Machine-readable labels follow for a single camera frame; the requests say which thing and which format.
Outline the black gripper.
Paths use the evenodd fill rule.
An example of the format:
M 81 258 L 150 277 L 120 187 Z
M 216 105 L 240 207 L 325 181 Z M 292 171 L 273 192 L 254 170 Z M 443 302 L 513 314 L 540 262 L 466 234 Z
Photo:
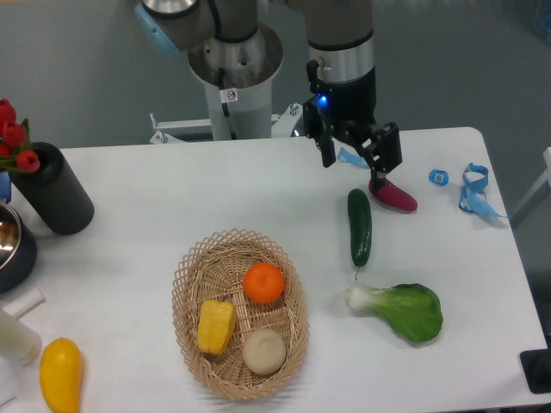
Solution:
M 345 82 L 324 81 L 318 76 L 319 61 L 306 64 L 313 97 L 306 101 L 304 132 L 318 148 L 325 168 L 336 162 L 333 141 L 354 147 L 371 170 L 371 188 L 381 190 L 387 174 L 402 162 L 399 126 L 375 121 L 375 69 Z

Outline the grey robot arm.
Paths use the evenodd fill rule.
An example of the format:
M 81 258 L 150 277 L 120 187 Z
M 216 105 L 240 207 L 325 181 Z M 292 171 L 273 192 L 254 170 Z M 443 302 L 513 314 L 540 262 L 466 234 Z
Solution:
M 387 175 L 402 160 L 397 125 L 375 120 L 373 7 L 369 1 L 289 1 L 303 17 L 311 96 L 303 106 L 305 134 L 324 166 L 334 142 L 353 147 L 371 171 L 370 192 L 392 196 Z M 139 1 L 135 12 L 153 44 L 185 52 L 207 95 L 217 140 L 268 138 L 271 82 L 282 65 L 282 43 L 261 23 L 255 1 Z

